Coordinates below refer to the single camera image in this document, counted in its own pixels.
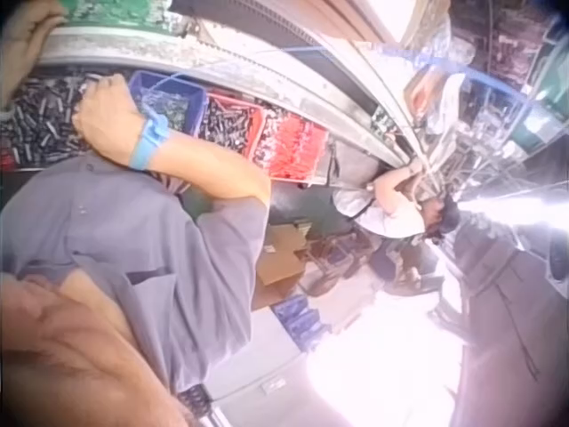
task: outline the person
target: person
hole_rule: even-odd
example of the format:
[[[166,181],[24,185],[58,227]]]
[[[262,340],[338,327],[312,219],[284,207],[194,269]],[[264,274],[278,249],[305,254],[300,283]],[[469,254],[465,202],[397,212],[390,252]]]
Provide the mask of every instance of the person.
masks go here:
[[[408,166],[385,172],[373,181],[373,191],[338,189],[333,202],[341,214],[385,238],[424,234],[440,237],[453,231],[460,212],[450,195],[422,202],[415,198],[423,163],[415,158]]]
[[[35,0],[12,16],[3,119],[65,14]],[[95,152],[37,174],[2,211],[2,413],[13,423],[187,425],[175,396],[250,340],[270,179],[162,119],[137,110],[121,76],[90,84],[73,125]],[[190,182],[213,210],[193,221],[141,170]]]

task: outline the blue plastic bin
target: blue plastic bin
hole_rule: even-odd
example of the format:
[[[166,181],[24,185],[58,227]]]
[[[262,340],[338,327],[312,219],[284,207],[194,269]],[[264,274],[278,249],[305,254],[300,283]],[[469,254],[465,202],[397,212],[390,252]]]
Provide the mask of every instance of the blue plastic bin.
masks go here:
[[[150,89],[156,83],[167,77],[167,75],[149,71],[136,71],[128,84],[132,97],[135,99],[140,97],[141,89]],[[207,107],[207,93],[205,89],[200,85],[179,78],[173,78],[160,84],[156,90],[164,93],[177,94],[188,100],[186,120],[184,121],[182,131],[188,135],[197,136]]]

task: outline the cardboard box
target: cardboard box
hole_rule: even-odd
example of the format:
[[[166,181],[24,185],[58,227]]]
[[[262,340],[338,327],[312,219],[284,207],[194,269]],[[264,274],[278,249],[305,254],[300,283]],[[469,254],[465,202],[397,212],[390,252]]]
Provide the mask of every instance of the cardboard box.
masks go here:
[[[307,241],[294,225],[270,225],[257,261],[252,309],[258,310],[290,296],[304,275]]]

